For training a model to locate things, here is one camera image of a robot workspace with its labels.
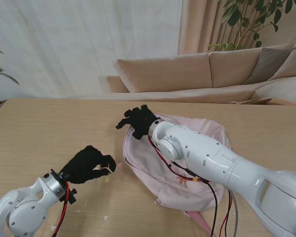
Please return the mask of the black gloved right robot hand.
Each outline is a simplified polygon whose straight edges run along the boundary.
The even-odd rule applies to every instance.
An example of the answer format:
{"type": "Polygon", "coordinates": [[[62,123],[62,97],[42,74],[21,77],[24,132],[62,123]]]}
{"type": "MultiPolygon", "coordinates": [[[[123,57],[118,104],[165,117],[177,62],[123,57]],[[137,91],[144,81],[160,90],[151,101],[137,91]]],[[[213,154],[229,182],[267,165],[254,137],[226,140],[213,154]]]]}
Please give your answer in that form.
{"type": "Polygon", "coordinates": [[[159,118],[148,108],[146,104],[141,108],[135,107],[124,113],[124,118],[117,124],[116,129],[121,129],[125,125],[133,127],[133,137],[140,140],[143,136],[148,135],[150,126],[159,118]]]}

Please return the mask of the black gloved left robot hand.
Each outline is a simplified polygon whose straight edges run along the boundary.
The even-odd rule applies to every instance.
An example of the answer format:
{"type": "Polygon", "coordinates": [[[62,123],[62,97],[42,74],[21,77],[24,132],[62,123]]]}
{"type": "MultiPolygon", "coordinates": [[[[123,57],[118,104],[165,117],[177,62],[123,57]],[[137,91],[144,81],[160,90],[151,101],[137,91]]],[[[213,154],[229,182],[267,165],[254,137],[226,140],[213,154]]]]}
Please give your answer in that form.
{"type": "Polygon", "coordinates": [[[66,181],[83,184],[116,170],[116,162],[111,155],[103,155],[98,149],[89,145],[79,151],[61,170],[66,181]]]}

